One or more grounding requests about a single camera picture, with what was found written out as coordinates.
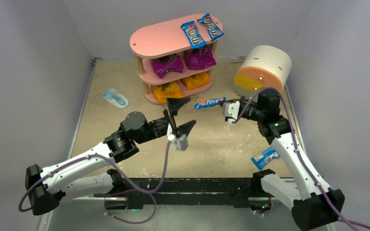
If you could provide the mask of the orange gummy candy bag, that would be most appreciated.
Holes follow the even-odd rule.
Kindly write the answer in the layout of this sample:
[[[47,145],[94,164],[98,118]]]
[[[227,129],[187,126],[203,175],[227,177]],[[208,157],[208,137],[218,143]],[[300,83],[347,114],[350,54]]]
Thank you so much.
[[[183,94],[177,81],[162,85],[152,85],[151,90],[157,103],[166,103],[167,98],[183,98]]]
[[[187,90],[193,90],[206,85],[210,82],[208,72],[201,72],[192,76],[188,76],[182,79],[182,83]]]

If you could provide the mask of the blue m&m's candy pack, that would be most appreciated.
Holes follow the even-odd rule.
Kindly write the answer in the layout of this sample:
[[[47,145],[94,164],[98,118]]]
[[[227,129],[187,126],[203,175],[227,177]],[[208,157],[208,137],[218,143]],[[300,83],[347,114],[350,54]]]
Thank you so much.
[[[211,42],[216,41],[218,38],[224,35],[224,32],[214,22],[209,13],[206,13],[202,18],[198,19],[197,22],[205,25],[208,34],[211,38]]]
[[[199,34],[197,30],[197,26],[194,21],[190,21],[190,22],[186,22],[182,24],[181,29],[187,36],[187,39],[192,49],[199,49],[207,45],[207,42],[205,41],[205,39]]]
[[[199,101],[194,105],[195,109],[203,109],[203,108],[209,108],[218,105],[220,102],[226,101],[226,97],[220,97],[220,98],[214,98],[214,99],[208,99],[208,100],[202,100]]]

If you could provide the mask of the purple grape candy bag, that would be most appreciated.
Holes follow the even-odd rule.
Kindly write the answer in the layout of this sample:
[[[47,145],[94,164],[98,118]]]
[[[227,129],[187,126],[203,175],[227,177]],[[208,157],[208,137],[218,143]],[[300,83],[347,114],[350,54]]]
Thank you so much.
[[[160,79],[164,78],[164,76],[169,72],[182,73],[184,70],[184,64],[178,54],[170,54],[152,59],[151,67]]]
[[[184,51],[185,64],[190,70],[204,70],[216,65],[210,45]]]

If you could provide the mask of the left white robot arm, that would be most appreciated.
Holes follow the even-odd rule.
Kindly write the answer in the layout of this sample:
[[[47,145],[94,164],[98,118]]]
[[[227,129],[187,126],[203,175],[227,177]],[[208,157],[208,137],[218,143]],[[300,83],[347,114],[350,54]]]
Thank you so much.
[[[196,121],[177,126],[174,118],[189,101],[189,97],[168,98],[163,117],[150,122],[143,113],[131,112],[121,121],[117,131],[88,151],[49,167],[29,166],[26,169],[26,193],[19,203],[19,211],[30,210],[38,216],[54,210],[66,198],[108,194],[117,187],[118,176],[126,177],[121,170],[91,178],[86,175],[108,165],[114,167],[130,158],[139,152],[138,144],[166,136],[167,148],[186,150],[187,137]]]

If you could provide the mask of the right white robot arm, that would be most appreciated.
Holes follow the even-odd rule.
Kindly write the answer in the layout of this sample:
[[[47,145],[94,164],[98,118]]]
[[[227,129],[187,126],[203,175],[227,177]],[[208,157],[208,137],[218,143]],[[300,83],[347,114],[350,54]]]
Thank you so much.
[[[256,121],[260,134],[280,155],[296,184],[286,183],[275,173],[259,172],[254,177],[257,186],[287,207],[302,231],[337,222],[345,196],[324,180],[298,143],[290,115],[280,113],[281,105],[288,110],[282,94],[274,87],[264,87],[254,97],[256,103],[244,97],[220,101],[225,120],[229,124],[242,118]]]

